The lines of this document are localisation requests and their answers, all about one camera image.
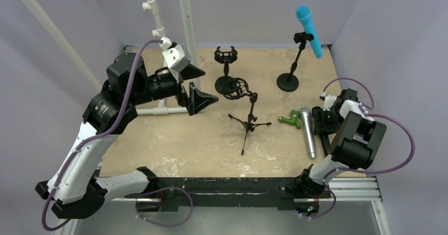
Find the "blue microphone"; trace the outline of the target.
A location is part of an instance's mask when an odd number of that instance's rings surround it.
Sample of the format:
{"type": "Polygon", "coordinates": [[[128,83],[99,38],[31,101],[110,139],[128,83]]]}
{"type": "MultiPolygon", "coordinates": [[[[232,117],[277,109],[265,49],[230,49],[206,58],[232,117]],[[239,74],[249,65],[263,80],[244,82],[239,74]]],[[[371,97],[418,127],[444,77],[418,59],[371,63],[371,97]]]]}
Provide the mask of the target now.
{"type": "Polygon", "coordinates": [[[296,11],[296,17],[298,21],[302,24],[304,32],[306,34],[313,35],[313,39],[310,41],[311,48],[315,54],[315,56],[320,59],[323,56],[321,43],[319,41],[319,38],[317,36],[314,23],[312,21],[312,13],[311,10],[306,5],[300,5],[297,7],[296,11]]]}

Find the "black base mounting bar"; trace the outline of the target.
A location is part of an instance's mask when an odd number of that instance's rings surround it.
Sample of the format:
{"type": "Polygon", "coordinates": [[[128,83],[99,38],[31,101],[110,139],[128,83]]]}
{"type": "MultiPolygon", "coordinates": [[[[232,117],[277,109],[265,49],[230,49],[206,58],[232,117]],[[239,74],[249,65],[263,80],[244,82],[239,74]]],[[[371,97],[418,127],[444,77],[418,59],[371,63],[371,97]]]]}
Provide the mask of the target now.
{"type": "Polygon", "coordinates": [[[293,177],[160,177],[144,193],[126,199],[153,199],[162,211],[181,206],[219,208],[276,208],[280,211],[304,208],[306,201],[330,198],[330,193],[305,191],[293,177]]]}

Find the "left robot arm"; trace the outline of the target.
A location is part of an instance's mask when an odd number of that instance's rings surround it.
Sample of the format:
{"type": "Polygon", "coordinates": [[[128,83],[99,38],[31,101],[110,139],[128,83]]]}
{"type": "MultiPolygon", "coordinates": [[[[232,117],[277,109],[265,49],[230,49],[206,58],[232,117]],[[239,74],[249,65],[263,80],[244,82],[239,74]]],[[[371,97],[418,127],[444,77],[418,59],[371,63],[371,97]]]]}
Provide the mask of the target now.
{"type": "Polygon", "coordinates": [[[195,115],[218,101],[193,82],[185,90],[165,67],[148,75],[143,57],[136,53],[119,55],[107,68],[107,75],[101,92],[83,113],[78,136],[64,163],[52,179],[35,187],[59,219],[85,219],[113,199],[156,194],[157,176],[147,167],[115,177],[94,176],[105,152],[137,117],[138,105],[175,97],[189,115],[195,115]]]}

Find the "white PVC pipe frame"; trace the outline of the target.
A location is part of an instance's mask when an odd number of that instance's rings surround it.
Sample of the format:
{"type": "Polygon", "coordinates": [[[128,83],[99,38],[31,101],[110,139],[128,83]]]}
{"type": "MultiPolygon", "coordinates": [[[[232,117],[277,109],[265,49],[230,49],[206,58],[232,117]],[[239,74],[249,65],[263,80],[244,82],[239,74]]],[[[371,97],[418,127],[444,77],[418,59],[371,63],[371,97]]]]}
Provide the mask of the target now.
{"type": "MultiPolygon", "coordinates": [[[[37,18],[46,31],[52,36],[59,47],[66,53],[66,55],[73,61],[81,73],[96,87],[100,88],[99,80],[94,76],[89,67],[85,64],[80,55],[76,52],[70,42],[65,38],[62,32],[57,28],[55,23],[51,20],[42,6],[36,0],[21,0],[30,12],[37,18]]],[[[197,51],[194,40],[193,24],[191,18],[190,0],[179,0],[181,6],[181,16],[185,32],[185,39],[187,43],[188,52],[191,54],[191,62],[197,63],[197,51]]],[[[166,36],[164,26],[162,24],[158,5],[156,0],[147,0],[142,3],[143,10],[150,12],[156,22],[156,29],[152,31],[154,38],[162,38],[166,36]]],[[[186,113],[185,107],[167,107],[165,100],[158,102],[156,108],[139,109],[139,115],[168,115],[168,114],[183,114],[186,113]]]]}

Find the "black microphone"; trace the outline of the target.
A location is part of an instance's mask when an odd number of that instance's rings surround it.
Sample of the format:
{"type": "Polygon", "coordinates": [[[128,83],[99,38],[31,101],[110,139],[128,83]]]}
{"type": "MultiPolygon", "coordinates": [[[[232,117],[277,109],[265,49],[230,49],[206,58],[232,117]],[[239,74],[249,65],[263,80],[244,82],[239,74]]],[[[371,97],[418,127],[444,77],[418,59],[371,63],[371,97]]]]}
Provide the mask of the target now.
{"type": "Polygon", "coordinates": [[[329,135],[327,133],[322,133],[319,135],[319,138],[322,144],[324,155],[328,156],[330,154],[330,146],[331,146],[329,135]]]}

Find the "silver grey microphone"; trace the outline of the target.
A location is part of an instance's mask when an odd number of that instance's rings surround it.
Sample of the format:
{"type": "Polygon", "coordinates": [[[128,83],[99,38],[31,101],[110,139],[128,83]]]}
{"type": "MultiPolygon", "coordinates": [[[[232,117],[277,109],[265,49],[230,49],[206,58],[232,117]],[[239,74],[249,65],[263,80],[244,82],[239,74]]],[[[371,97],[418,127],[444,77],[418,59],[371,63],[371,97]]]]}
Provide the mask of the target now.
{"type": "Polygon", "coordinates": [[[303,129],[305,131],[306,147],[310,159],[316,158],[316,148],[311,124],[311,111],[308,107],[300,109],[303,129]]]}

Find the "black clip round-base stand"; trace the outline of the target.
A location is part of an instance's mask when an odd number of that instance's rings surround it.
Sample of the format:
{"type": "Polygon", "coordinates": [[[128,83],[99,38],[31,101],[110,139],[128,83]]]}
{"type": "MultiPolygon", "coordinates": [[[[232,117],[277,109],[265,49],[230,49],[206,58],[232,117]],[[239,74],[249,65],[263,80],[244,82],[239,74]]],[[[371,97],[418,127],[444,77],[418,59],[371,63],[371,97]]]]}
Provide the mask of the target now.
{"type": "Polygon", "coordinates": [[[295,91],[298,86],[299,86],[299,80],[298,78],[294,75],[294,72],[297,69],[298,66],[298,60],[302,54],[302,51],[305,49],[306,47],[306,43],[308,41],[313,41],[314,40],[314,36],[313,34],[308,34],[306,32],[300,32],[300,33],[295,33],[294,34],[294,42],[296,44],[299,44],[298,46],[298,53],[295,57],[295,60],[293,61],[290,71],[289,73],[282,73],[278,76],[277,80],[276,80],[276,84],[277,86],[285,92],[293,92],[295,91]]]}

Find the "green tap faucet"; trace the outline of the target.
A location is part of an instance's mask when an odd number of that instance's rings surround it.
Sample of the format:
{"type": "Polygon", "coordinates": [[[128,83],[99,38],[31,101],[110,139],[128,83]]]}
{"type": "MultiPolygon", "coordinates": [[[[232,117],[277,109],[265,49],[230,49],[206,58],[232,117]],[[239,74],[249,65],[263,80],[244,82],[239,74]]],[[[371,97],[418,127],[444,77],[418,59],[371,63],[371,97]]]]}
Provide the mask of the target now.
{"type": "Polygon", "coordinates": [[[301,123],[299,122],[299,117],[300,117],[300,111],[293,109],[291,110],[290,116],[288,118],[284,116],[279,116],[278,121],[280,123],[286,123],[288,125],[295,126],[297,129],[301,129],[302,126],[301,123]]]}

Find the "black shock-mount round-base stand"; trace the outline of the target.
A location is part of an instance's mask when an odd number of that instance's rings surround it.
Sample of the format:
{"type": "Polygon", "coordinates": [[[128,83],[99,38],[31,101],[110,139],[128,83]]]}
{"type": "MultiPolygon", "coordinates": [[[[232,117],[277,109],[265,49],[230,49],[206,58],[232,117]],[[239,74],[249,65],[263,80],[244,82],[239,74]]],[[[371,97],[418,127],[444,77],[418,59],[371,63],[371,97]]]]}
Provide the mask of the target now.
{"type": "Polygon", "coordinates": [[[238,52],[234,46],[231,46],[229,51],[221,51],[220,46],[218,46],[214,51],[214,60],[220,64],[223,64],[223,76],[219,77],[214,83],[215,90],[219,94],[222,94],[223,92],[224,83],[227,80],[232,79],[232,77],[229,76],[229,65],[237,59],[238,52]]]}

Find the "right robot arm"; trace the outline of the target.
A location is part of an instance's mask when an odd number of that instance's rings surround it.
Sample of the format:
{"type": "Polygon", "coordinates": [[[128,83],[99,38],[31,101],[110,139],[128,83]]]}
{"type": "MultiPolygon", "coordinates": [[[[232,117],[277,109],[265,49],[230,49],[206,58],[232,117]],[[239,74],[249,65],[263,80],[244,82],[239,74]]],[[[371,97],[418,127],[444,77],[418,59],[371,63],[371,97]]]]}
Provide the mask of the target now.
{"type": "Polygon", "coordinates": [[[341,173],[366,170],[373,163],[387,126],[368,115],[357,94],[352,89],[343,89],[338,96],[323,92],[323,107],[312,109],[314,133],[324,140],[326,157],[295,178],[300,195],[320,195],[341,173]]]}

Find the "aluminium rail frame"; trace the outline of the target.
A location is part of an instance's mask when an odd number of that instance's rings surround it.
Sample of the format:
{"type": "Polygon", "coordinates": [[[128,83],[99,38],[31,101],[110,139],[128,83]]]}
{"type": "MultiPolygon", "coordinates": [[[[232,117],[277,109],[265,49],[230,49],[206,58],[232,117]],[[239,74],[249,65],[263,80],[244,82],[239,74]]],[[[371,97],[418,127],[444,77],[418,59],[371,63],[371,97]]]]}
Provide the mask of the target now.
{"type": "MultiPolygon", "coordinates": [[[[169,70],[168,70],[168,72],[175,78],[175,80],[178,80],[178,74],[172,74],[169,70]]],[[[137,117],[135,119],[143,119],[145,116],[150,116],[152,118],[159,117],[159,115],[139,115],[137,113],[137,117]]],[[[100,165],[101,165],[102,159],[101,159],[100,163],[98,164],[97,169],[94,173],[95,177],[103,177],[103,176],[96,175],[97,172],[101,171],[100,165]]],[[[365,170],[363,170],[363,169],[358,169],[356,171],[351,170],[351,172],[359,172],[359,173],[363,173],[364,171],[365,170]]],[[[217,177],[213,177],[213,178],[230,178],[230,177],[217,176],[217,177]]],[[[333,178],[330,182],[328,182],[325,185],[325,190],[330,193],[329,199],[332,199],[334,201],[336,201],[337,198],[343,198],[345,201],[373,201],[373,200],[377,200],[380,198],[378,184],[375,180],[373,180],[371,178],[360,178],[360,177],[359,178],[356,178],[356,177],[355,178],[349,178],[349,177],[344,178],[344,177],[341,177],[340,175],[338,175],[337,177],[333,178]]],[[[113,200],[118,200],[118,199],[125,200],[126,198],[124,196],[122,198],[116,198],[113,200]]],[[[137,199],[137,198],[132,198],[132,199],[136,200],[137,202],[143,202],[145,200],[145,199],[137,199]]],[[[317,202],[306,201],[304,203],[305,207],[297,208],[296,211],[300,215],[303,215],[303,216],[307,217],[308,219],[317,218],[319,216],[318,201],[317,202]]]]}

